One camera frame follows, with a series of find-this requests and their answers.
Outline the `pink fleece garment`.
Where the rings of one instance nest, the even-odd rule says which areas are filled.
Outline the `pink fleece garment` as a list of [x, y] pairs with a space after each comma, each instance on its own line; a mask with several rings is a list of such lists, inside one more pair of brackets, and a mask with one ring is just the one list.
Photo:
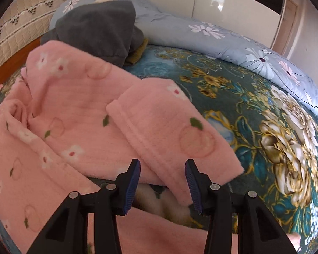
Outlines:
[[212, 181], [243, 172], [225, 139], [169, 79], [139, 79], [59, 41], [33, 50], [0, 105], [0, 219], [22, 253], [72, 191], [113, 180], [130, 162], [140, 182], [190, 205], [184, 168]]

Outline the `mustard yellow knit garment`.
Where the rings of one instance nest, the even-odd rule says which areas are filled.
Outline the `mustard yellow knit garment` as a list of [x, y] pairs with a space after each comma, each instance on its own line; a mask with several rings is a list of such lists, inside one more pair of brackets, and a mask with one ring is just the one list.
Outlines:
[[132, 66], [135, 65], [138, 61], [140, 61], [144, 51], [148, 45], [149, 39], [144, 38], [143, 43], [133, 52], [131, 52], [125, 59], [124, 66]]

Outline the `dark grey hoodie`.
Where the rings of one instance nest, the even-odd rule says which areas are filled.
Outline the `dark grey hoodie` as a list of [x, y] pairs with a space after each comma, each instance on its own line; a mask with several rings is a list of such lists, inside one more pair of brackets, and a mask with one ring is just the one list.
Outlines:
[[58, 19], [40, 43], [60, 41], [122, 67], [146, 38], [136, 27], [135, 18], [134, 5], [127, 0], [82, 5]]

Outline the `beige quilted headboard cover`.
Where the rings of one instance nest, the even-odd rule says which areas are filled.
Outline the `beige quilted headboard cover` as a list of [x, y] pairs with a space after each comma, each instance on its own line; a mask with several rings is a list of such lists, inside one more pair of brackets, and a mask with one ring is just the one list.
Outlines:
[[50, 20], [68, 0], [14, 0], [0, 19], [0, 67], [49, 29]]

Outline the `light blue floral quilt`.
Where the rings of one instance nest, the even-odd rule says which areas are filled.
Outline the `light blue floral quilt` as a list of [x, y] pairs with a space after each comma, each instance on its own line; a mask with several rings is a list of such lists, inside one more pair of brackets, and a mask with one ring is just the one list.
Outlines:
[[241, 66], [268, 79], [318, 116], [318, 87], [296, 65], [248, 37], [212, 23], [160, 11], [148, 0], [128, 0], [135, 24], [152, 45], [186, 49]]

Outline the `white black wardrobe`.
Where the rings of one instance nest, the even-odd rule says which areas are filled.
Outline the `white black wardrobe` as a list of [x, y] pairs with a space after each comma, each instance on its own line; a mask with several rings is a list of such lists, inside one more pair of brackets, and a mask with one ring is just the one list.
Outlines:
[[160, 10], [221, 26], [272, 47], [285, 0], [148, 0]]

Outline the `blue floral pillow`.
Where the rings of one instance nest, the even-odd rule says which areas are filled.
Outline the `blue floral pillow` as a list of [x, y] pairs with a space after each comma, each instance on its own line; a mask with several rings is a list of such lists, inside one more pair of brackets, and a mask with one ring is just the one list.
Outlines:
[[82, 5], [94, 3], [95, 1], [96, 0], [67, 0], [63, 2], [52, 16], [50, 20], [50, 24], [49, 24], [49, 30], [54, 29], [56, 26], [57, 20], [62, 18], [65, 14], [69, 13], [71, 10]]

